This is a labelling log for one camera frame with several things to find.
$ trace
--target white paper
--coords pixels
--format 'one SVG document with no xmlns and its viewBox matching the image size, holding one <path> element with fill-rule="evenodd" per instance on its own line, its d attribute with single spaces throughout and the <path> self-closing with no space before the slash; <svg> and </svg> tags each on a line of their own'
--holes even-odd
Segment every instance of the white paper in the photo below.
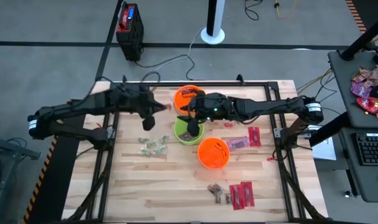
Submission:
<svg viewBox="0 0 378 224">
<path fill-rule="evenodd" d="M 309 125 L 308 127 L 311 130 L 317 130 L 320 126 Z M 329 159 L 337 160 L 336 151 L 334 149 L 333 138 L 330 137 L 323 142 L 312 147 L 313 158 L 315 159 Z"/>
</svg>

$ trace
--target orange bowl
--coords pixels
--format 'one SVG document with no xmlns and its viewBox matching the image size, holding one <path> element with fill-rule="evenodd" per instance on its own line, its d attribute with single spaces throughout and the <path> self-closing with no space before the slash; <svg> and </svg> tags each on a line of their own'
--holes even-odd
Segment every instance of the orange bowl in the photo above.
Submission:
<svg viewBox="0 0 378 224">
<path fill-rule="evenodd" d="M 222 169 L 229 162 L 229 148 L 218 138 L 207 138 L 200 143 L 197 157 L 208 169 Z"/>
<path fill-rule="evenodd" d="M 190 90 L 201 90 L 198 86 L 185 85 L 179 88 L 174 94 L 174 107 L 179 115 L 188 115 L 188 112 L 181 110 L 182 106 L 189 104 L 190 100 L 196 96 L 196 93 L 190 93 Z"/>
</svg>

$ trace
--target green bowl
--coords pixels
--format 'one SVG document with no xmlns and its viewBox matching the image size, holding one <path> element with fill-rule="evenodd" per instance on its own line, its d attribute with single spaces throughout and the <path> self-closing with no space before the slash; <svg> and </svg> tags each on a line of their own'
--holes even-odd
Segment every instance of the green bowl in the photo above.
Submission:
<svg viewBox="0 0 378 224">
<path fill-rule="evenodd" d="M 191 146 L 191 145 L 194 145 L 196 143 L 199 143 L 201 141 L 201 139 L 203 139 L 203 136 L 204 136 L 204 124 L 199 124 L 199 127 L 200 127 L 200 132 L 199 132 L 199 135 L 197 135 L 194 139 L 192 139 L 191 141 L 184 141 L 182 139 L 179 138 L 179 135 L 183 134 L 184 132 L 187 131 L 187 127 L 188 127 L 188 123 L 180 120 L 177 118 L 177 121 L 175 122 L 174 124 L 174 134 L 175 134 L 175 137 L 184 145 L 187 145 L 187 146 Z"/>
</svg>

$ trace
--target table leg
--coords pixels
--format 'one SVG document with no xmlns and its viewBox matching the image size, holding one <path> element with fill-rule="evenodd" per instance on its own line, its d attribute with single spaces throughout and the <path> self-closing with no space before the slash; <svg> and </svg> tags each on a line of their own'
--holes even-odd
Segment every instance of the table leg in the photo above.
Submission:
<svg viewBox="0 0 378 224">
<path fill-rule="evenodd" d="M 358 194 L 357 194 L 357 190 L 356 190 L 356 184 L 355 184 L 355 181 L 354 181 L 353 176 L 351 174 L 351 171 L 349 169 L 346 170 L 346 175 L 348 176 L 349 186 L 351 186 L 352 195 L 354 197 L 357 197 Z"/>
<path fill-rule="evenodd" d="M 330 121 L 328 124 L 325 124 L 316 133 L 312 134 L 311 138 L 309 139 L 309 143 L 311 144 L 311 147 L 313 147 L 325 139 L 337 134 L 341 128 L 350 126 L 351 122 L 349 121 L 348 113 L 345 112 L 336 117 L 334 120 Z"/>
</svg>

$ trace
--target white pole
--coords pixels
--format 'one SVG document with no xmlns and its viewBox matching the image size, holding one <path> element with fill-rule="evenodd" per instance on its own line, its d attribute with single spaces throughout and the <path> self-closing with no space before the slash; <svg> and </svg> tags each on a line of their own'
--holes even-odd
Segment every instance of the white pole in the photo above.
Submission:
<svg viewBox="0 0 378 224">
<path fill-rule="evenodd" d="M 201 31 L 201 39 L 207 44 L 219 44 L 225 39 L 221 29 L 225 0 L 209 0 L 207 27 Z"/>
</svg>

